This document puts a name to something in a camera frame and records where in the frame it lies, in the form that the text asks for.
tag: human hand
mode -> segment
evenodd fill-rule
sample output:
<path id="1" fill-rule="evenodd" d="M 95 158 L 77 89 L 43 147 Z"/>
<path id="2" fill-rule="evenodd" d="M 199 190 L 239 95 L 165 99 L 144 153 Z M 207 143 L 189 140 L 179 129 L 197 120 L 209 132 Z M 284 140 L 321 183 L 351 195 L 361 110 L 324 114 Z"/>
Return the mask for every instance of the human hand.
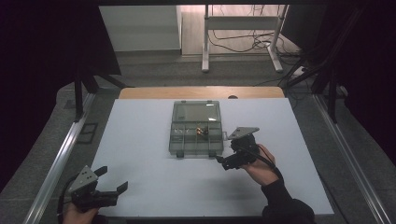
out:
<path id="1" fill-rule="evenodd" d="M 82 213 L 73 203 L 70 203 L 67 206 L 67 210 L 64 212 L 64 224 L 91 224 L 98 210 L 99 208 L 92 208 Z"/>
<path id="2" fill-rule="evenodd" d="M 271 152 L 261 144 L 257 146 L 260 148 L 260 155 L 275 165 L 275 157 Z M 267 186 L 279 179 L 273 169 L 260 160 L 255 160 L 251 164 L 242 165 L 241 168 L 246 170 L 251 178 L 262 186 Z"/>

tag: table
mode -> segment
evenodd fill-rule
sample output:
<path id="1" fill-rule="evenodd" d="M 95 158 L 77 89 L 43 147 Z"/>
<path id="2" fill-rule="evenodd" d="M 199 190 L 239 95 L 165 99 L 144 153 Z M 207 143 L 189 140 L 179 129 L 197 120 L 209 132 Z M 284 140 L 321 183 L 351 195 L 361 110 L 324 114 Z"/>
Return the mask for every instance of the table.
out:
<path id="1" fill-rule="evenodd" d="M 130 188 L 117 206 L 102 208 L 101 213 L 156 219 L 260 217 L 265 197 L 245 171 L 224 171 L 213 159 L 176 159 L 167 150 L 173 102 L 210 97 L 219 100 L 223 131 L 231 133 L 238 125 L 261 128 L 256 140 L 276 156 L 292 197 L 311 205 L 316 214 L 332 214 L 289 100 L 280 93 L 279 88 L 265 87 L 124 89 L 113 106 L 92 169 L 108 166 L 98 189 L 112 190 L 126 180 Z M 227 99 L 229 94 L 240 99 Z M 232 154 L 229 141 L 224 145 L 223 156 Z"/>

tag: cable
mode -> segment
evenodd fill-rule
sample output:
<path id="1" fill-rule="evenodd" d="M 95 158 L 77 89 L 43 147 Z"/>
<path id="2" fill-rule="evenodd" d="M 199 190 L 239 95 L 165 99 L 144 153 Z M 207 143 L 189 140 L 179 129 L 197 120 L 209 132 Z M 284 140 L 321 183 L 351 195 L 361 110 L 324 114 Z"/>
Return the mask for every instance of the cable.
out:
<path id="1" fill-rule="evenodd" d="M 213 46 L 221 47 L 221 48 L 228 49 L 228 50 L 230 50 L 230 51 L 238 52 L 238 53 L 248 52 L 248 51 L 250 51 L 250 50 L 255 49 L 255 47 L 257 46 L 257 43 L 253 43 L 253 45 L 252 45 L 252 47 L 251 47 L 250 49 L 236 50 L 236 49 L 230 49 L 230 48 L 228 48 L 228 47 L 225 47 L 225 46 L 222 46 L 222 45 L 218 45 L 218 44 L 213 43 L 212 40 L 210 39 L 210 36 L 209 36 L 209 35 L 207 36 L 207 38 L 209 39 L 209 42 L 210 42 Z"/>
<path id="2" fill-rule="evenodd" d="M 278 81 L 278 80 L 280 80 L 280 79 L 282 79 L 282 78 L 285 78 L 285 76 L 279 77 L 279 78 L 277 78 L 277 79 L 267 80 L 267 81 L 258 83 L 258 84 L 256 84 L 256 85 L 253 85 L 253 87 L 260 86 L 261 84 L 268 83 L 268 82 Z"/>
<path id="3" fill-rule="evenodd" d="M 69 187 L 70 183 L 73 182 L 78 177 L 78 174 L 70 177 L 64 188 L 62 189 L 61 196 L 59 196 L 58 200 L 58 209 L 57 209 L 57 216 L 58 216 L 58 223 L 62 224 L 64 222 L 64 195 L 66 193 L 67 188 Z"/>
<path id="4" fill-rule="evenodd" d="M 349 221 L 347 220 L 346 215 L 344 214 L 344 212 L 341 210 L 340 205 L 338 204 L 338 202 L 335 200 L 334 195 L 332 194 L 332 192 L 330 191 L 329 185 L 327 184 L 326 180 L 323 178 L 323 176 L 320 174 L 319 171 L 318 172 L 318 176 L 320 178 L 320 180 L 322 181 L 324 187 L 327 189 L 327 191 L 329 192 L 330 196 L 332 197 L 332 201 L 334 202 L 335 206 L 337 207 L 338 211 L 340 211 L 341 216 L 343 217 L 344 221 L 346 222 L 346 224 L 349 224 Z"/>

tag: white table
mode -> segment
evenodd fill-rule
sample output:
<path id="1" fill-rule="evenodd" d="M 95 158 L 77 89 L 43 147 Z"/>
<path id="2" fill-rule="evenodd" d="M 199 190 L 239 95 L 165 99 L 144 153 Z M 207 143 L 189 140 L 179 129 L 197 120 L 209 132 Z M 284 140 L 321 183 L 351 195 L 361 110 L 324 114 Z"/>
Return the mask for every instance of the white table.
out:
<path id="1" fill-rule="evenodd" d="M 168 151 L 173 103 L 116 100 L 92 169 L 108 166 L 97 189 L 129 181 L 109 217 L 252 217 L 267 201 L 244 170 L 224 171 L 213 159 L 176 159 Z M 254 133 L 276 157 L 286 187 L 317 215 L 333 214 L 303 136 L 285 98 L 219 99 L 223 131 L 259 127 Z M 223 156 L 231 155 L 224 142 Z"/>

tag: plastic container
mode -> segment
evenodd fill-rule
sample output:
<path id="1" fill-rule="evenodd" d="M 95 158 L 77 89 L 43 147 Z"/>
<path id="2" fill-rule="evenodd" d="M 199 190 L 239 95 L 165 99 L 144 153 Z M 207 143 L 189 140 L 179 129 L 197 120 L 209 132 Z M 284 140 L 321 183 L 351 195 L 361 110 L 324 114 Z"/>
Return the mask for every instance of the plastic container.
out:
<path id="1" fill-rule="evenodd" d="M 215 157 L 223 151 L 218 101 L 177 101 L 174 103 L 169 152 Z"/>

